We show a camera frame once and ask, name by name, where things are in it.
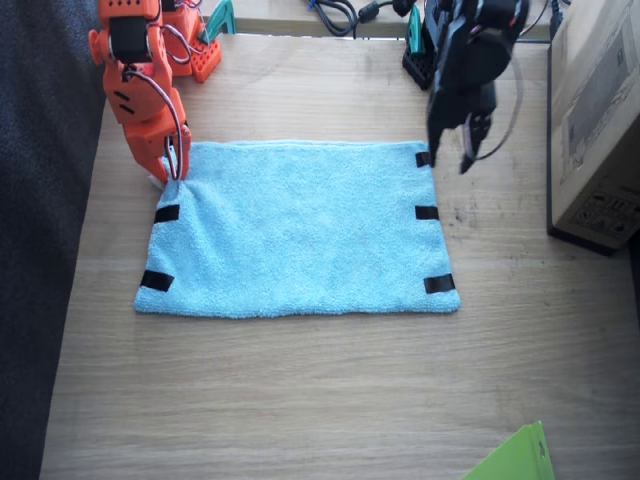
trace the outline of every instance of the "gray carpet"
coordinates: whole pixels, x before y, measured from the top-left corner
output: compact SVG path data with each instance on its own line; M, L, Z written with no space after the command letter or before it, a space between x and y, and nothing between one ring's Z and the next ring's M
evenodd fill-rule
M104 105L97 2L7 0L0 25L0 477L39 476Z

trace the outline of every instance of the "wooden table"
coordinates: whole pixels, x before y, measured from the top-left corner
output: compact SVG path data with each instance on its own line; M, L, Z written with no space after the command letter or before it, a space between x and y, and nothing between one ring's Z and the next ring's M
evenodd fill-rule
M529 23L533 23L542 11L546 0L530 0ZM351 0L356 11L369 3L369 0ZM204 0L202 13L205 16L211 14L218 0ZM233 0L236 15L236 24L240 33L263 33L273 35L308 35L327 36L330 33L320 21L315 11L309 11L308 0ZM418 0L424 15L422 0ZM334 9L325 9L327 15L346 26L344 15L336 13ZM551 7L547 8L544 16L533 30L528 34L529 39L549 38L549 19ZM378 17L371 23L358 27L357 32L362 37L391 37L404 38L407 33L407 21L409 16L401 18L393 11L393 8L383 7Z
M196 141L425 138L397 41L224 37L177 81ZM637 478L640 339L626 253L545 233L546 47L494 158L435 170L462 309L225 321L136 315L159 192L109 108L51 407L44 479L457 479L526 423L557 478ZM514 105L512 71L487 147Z

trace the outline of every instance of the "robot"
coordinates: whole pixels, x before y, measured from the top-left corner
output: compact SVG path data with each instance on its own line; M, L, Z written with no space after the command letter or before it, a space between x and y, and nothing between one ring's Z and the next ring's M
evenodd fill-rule
M431 88L427 134L435 165L445 129L463 126L464 174L477 161L482 141L497 107L494 80L512 60L513 47L523 32L529 0L426 0L424 21L416 0L394 0L401 16L411 12L403 66L424 90Z
M169 175L186 178L191 148L173 77L193 75L203 83L221 59L217 31L204 25L200 2L98 0L102 30L89 32L91 56L96 65L106 65L104 90L133 157L165 184Z

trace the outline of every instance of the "microfiber cloth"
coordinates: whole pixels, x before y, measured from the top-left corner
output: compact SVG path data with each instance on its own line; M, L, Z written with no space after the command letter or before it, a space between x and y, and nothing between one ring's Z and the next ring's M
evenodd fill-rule
M453 312L424 143L196 143L167 184L139 312Z

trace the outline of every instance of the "cardboard box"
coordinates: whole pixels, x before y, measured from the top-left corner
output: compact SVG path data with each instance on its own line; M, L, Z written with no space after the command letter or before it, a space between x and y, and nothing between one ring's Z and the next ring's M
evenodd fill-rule
M640 0L574 0L549 50L549 234L601 253L640 229Z

